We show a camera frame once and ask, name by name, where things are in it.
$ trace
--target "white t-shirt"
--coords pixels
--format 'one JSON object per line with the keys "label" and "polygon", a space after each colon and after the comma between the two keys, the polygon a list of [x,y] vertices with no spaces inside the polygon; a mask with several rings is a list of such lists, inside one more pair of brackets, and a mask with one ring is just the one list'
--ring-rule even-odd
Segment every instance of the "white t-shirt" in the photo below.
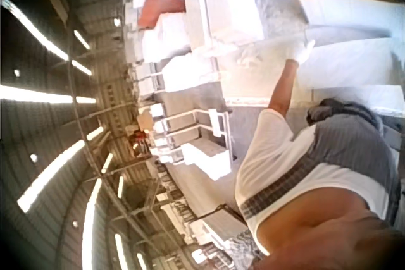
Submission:
{"label": "white t-shirt", "polygon": [[[247,155],[237,174],[235,198],[238,206],[286,174],[307,153],[315,139],[316,125],[303,129],[293,141],[285,118],[272,109],[261,112],[258,126]],[[259,225],[296,197],[316,188],[345,188],[362,197],[370,210],[385,219],[389,196],[383,186],[348,168],[321,163],[293,189],[274,204],[247,220],[259,249],[269,253],[258,242]]]}

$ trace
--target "industrial ceiling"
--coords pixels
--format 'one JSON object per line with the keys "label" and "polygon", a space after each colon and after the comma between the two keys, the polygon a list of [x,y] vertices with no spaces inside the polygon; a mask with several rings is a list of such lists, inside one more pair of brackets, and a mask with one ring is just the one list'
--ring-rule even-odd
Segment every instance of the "industrial ceiling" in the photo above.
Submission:
{"label": "industrial ceiling", "polygon": [[[160,208],[155,208],[156,215],[129,214],[163,189],[156,186],[143,158],[134,157],[125,133],[126,126],[136,124],[137,116],[131,83],[126,81],[119,25],[128,0],[10,1],[48,41],[92,75],[49,51],[2,0],[1,85],[96,100],[90,104],[2,100],[2,236],[11,251],[28,269],[85,269],[82,235],[97,177],[103,185],[94,215],[94,269],[120,269],[115,234],[125,243],[129,269],[141,269],[135,258],[138,253],[152,266],[153,259],[183,250],[182,237]],[[74,30],[89,50],[75,38]],[[103,132],[94,140],[84,139],[100,126]],[[33,181],[78,142],[84,143],[81,149],[23,210],[18,201]],[[101,176],[110,153],[108,171],[119,173]],[[121,175],[126,190],[119,199]],[[117,216],[123,219],[111,221]]]}

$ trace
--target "corrugated metal roof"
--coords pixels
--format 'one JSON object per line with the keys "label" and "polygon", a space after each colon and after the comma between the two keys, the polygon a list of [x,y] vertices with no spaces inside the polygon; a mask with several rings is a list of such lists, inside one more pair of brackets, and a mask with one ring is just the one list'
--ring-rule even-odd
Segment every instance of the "corrugated metal roof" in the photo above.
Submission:
{"label": "corrugated metal roof", "polygon": [[[67,50],[65,25],[58,19],[48,0],[20,0],[19,3],[41,32],[61,49]],[[90,52],[94,52],[80,58],[80,63],[92,70],[91,77],[73,71],[76,94],[97,100],[97,104],[79,105],[79,116],[135,102],[132,84],[125,79],[128,67],[122,28],[113,23],[114,18],[122,17],[122,0],[68,0],[68,3],[81,23],[80,31],[84,30],[81,34],[92,46]],[[12,31],[5,30],[9,51],[5,53],[2,45],[2,84],[70,95],[66,66],[60,64],[59,58],[48,52],[13,16],[7,14],[2,15],[2,39],[4,28]],[[25,50],[21,56],[18,50],[22,47]],[[73,52],[73,55],[84,52],[77,40],[73,41]],[[20,78],[13,75],[15,68],[21,71]],[[72,105],[2,101],[2,106],[2,203],[7,224],[10,224],[9,235],[14,239],[16,248],[27,254],[27,262],[36,269],[81,269],[83,220],[95,182],[83,182],[95,176],[84,149],[55,175],[28,213],[24,214],[16,204],[44,168],[81,139]],[[114,155],[109,171],[134,161],[125,127],[136,123],[136,113],[136,105],[128,104],[82,121],[85,133],[95,130],[99,122],[111,132],[105,146],[95,155],[99,167],[109,152]],[[30,160],[31,153],[38,155],[37,163]],[[128,211],[144,207],[148,193],[151,195],[151,191],[156,189],[156,180],[146,165],[133,166],[122,171],[122,175],[126,193],[122,199],[124,206]],[[119,176],[112,175],[104,182],[110,183],[116,191]],[[154,210],[156,217],[148,211],[138,213],[133,219],[162,254],[170,254],[179,246],[184,246],[182,236],[166,213],[159,207]],[[110,223],[119,215],[102,188],[97,200],[94,226],[96,269],[120,269],[115,233],[123,237],[131,269],[139,268],[136,261],[138,252],[144,253],[151,265],[152,258],[160,253],[146,244],[124,219]],[[77,227],[73,225],[74,221],[77,221]]]}

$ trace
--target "hand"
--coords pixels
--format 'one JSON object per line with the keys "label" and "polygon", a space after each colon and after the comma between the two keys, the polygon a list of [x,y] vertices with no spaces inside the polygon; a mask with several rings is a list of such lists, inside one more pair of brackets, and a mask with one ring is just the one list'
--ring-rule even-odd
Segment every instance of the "hand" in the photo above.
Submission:
{"label": "hand", "polygon": [[292,59],[298,62],[299,65],[305,63],[309,59],[313,48],[315,46],[315,40],[308,42],[307,46],[303,42],[298,42],[289,49],[287,59]]}

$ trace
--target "person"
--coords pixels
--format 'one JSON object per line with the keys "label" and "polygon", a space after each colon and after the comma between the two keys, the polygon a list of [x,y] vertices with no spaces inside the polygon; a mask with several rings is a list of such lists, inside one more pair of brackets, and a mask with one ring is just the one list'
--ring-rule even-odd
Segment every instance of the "person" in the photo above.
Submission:
{"label": "person", "polygon": [[325,99],[292,140],[294,79],[314,46],[292,48],[237,173],[238,207],[270,255],[258,269],[369,269],[403,241],[404,192],[378,115]]}

